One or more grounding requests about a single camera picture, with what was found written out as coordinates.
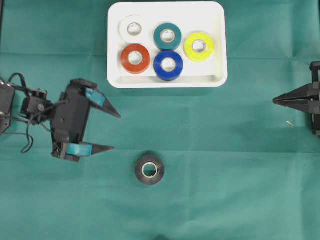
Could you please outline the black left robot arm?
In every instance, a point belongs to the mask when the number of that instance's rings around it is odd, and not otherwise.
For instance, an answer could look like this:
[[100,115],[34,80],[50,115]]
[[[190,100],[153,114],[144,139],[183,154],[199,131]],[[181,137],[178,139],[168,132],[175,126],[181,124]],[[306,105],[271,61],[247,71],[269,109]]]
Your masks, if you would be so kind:
[[[18,76],[21,84],[11,79]],[[96,83],[77,78],[70,81],[66,90],[53,103],[47,99],[47,91],[28,88],[21,73],[14,73],[8,81],[0,82],[0,133],[7,133],[11,121],[43,126],[50,122],[52,153],[58,159],[78,162],[81,157],[112,150],[111,146],[83,141],[90,110],[120,118],[120,114]]]

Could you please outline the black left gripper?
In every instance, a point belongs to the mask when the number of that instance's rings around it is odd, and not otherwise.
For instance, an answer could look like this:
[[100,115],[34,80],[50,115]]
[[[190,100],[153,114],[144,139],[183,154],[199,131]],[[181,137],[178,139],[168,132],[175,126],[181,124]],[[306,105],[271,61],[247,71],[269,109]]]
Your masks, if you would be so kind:
[[[50,119],[52,110],[47,110],[53,103],[47,99],[46,90],[27,89],[28,96],[23,100],[19,116],[31,120],[33,125],[41,124]],[[94,82],[83,78],[70,81],[69,92],[80,95],[88,100],[89,105],[95,109],[121,118],[119,112],[110,103],[107,97],[98,89]],[[92,144],[87,142],[69,143],[57,142],[52,146],[52,157],[72,162],[79,162],[80,158],[113,150],[113,146]]]

